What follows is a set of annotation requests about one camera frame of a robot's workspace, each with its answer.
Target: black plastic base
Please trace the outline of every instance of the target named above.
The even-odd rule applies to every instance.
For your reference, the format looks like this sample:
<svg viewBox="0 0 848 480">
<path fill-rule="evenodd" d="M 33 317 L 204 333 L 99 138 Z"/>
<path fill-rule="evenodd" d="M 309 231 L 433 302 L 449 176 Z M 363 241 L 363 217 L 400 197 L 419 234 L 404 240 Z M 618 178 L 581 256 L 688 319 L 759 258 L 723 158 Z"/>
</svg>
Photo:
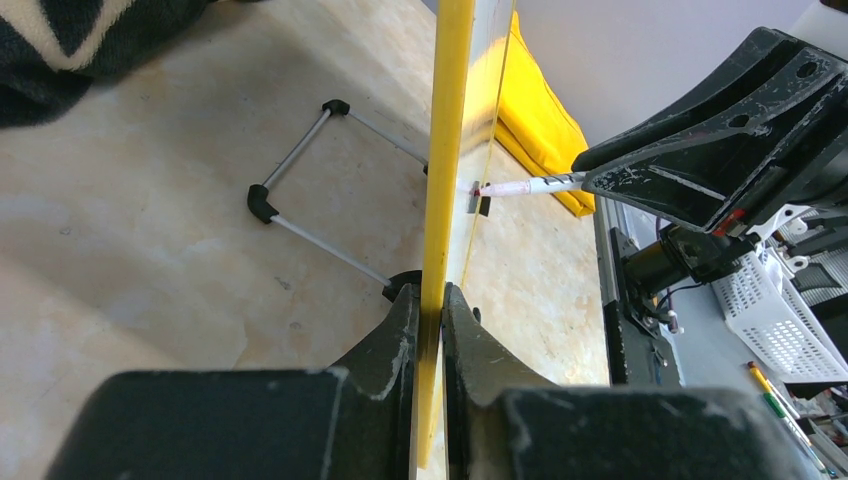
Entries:
<svg viewBox="0 0 848 480">
<path fill-rule="evenodd" d="M 254 217 L 266 225 L 271 223 L 271 217 L 280 214 L 268 203 L 268 189 L 259 184 L 251 185 L 247 191 L 247 208 Z"/>
</svg>

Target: yellow stick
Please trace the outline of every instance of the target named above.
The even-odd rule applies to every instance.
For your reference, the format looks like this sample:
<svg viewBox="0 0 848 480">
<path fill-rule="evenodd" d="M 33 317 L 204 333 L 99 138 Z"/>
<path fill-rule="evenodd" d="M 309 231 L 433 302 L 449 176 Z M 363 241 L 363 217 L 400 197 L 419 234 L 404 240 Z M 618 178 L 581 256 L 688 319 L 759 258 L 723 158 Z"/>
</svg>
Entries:
<svg viewBox="0 0 848 480">
<path fill-rule="evenodd" d="M 768 384 L 768 380 L 766 380 L 766 377 L 763 376 L 763 372 L 761 372 L 756 365 L 753 365 L 753 363 L 754 362 L 748 362 L 748 371 L 751 372 L 751 375 L 753 375 L 754 378 L 757 379 L 757 383 L 759 383 L 760 386 L 763 387 L 764 392 L 773 393 L 771 391 L 771 387 Z"/>
<path fill-rule="evenodd" d="M 456 190 L 465 81 L 471 52 L 473 0 L 439 2 L 430 163 L 424 215 L 424 264 L 421 279 L 421 323 L 415 395 L 418 404 L 416 441 L 418 466 L 425 468 L 436 429 L 441 385 L 436 385 L 439 325 L 445 296 L 448 244 Z"/>
</svg>

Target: white basket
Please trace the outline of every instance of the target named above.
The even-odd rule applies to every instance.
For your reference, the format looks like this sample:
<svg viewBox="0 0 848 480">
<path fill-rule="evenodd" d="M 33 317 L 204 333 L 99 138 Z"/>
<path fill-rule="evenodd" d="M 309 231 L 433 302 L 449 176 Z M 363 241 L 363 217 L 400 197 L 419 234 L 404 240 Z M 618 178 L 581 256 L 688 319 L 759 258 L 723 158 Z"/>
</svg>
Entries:
<svg viewBox="0 0 848 480">
<path fill-rule="evenodd" d="M 784 279 L 778 290 L 755 253 L 740 262 L 712 284 L 730 330 L 784 382 L 848 381 L 848 364 L 795 287 Z"/>
</svg>

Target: marble floor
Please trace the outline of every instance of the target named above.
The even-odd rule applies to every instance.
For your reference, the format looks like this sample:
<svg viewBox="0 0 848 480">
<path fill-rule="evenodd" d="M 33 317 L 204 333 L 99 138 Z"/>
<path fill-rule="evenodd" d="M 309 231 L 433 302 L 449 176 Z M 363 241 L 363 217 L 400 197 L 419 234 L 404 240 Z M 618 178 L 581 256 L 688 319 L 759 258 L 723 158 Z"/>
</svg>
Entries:
<svg viewBox="0 0 848 480">
<path fill-rule="evenodd" d="M 0 131 L 0 478 L 38 478 L 116 372 L 325 366 L 382 320 L 380 284 L 244 198 L 333 97 L 426 151 L 434 38 L 418 0 L 213 4 L 61 120 Z M 526 176 L 501 150 L 490 175 Z M 393 275 L 420 268 L 426 180 L 331 120 L 271 201 Z M 465 292 L 542 375 L 606 383 L 591 218 L 493 202 Z M 444 478 L 440 436 L 419 478 Z"/>
</svg>

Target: yellow fabric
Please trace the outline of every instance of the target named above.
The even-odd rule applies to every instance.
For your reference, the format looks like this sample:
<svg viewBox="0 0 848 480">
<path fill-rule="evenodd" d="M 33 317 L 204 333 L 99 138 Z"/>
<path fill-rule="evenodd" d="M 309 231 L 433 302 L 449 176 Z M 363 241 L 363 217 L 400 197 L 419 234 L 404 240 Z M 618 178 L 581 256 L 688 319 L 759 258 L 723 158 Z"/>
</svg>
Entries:
<svg viewBox="0 0 848 480">
<path fill-rule="evenodd" d="M 574 159 L 588 148 L 586 139 L 527 50 L 517 13 L 512 17 L 501 88 L 495 139 L 533 176 L 571 172 Z M 578 217 L 595 211 L 590 193 L 554 196 Z"/>
</svg>

